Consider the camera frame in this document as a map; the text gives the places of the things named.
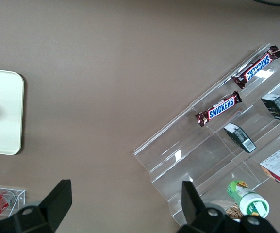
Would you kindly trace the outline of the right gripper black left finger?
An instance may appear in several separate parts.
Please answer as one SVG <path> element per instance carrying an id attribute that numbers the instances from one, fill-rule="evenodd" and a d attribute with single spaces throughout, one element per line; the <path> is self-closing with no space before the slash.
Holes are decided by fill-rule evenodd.
<path id="1" fill-rule="evenodd" d="M 61 180 L 37 205 L 0 222 L 0 233 L 54 233 L 72 205 L 71 180 Z"/>

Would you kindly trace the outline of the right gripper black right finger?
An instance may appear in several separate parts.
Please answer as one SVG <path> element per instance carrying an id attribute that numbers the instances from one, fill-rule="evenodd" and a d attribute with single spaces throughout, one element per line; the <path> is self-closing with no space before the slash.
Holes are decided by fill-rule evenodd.
<path id="1" fill-rule="evenodd" d="M 204 203 L 191 181 L 182 182 L 181 205 L 187 224 L 180 233 L 276 233 L 269 221 L 259 216 L 231 219 L 222 207 Z"/>

